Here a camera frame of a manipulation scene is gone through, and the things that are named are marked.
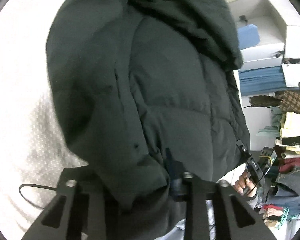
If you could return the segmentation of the person's right hand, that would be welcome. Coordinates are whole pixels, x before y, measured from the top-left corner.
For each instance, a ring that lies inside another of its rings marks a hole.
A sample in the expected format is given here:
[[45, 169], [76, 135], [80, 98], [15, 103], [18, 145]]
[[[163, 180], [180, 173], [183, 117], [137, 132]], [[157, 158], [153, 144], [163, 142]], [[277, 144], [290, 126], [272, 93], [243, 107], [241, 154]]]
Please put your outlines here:
[[238, 194], [247, 200], [257, 200], [257, 186], [249, 178], [248, 172], [244, 171], [234, 184], [234, 189]]

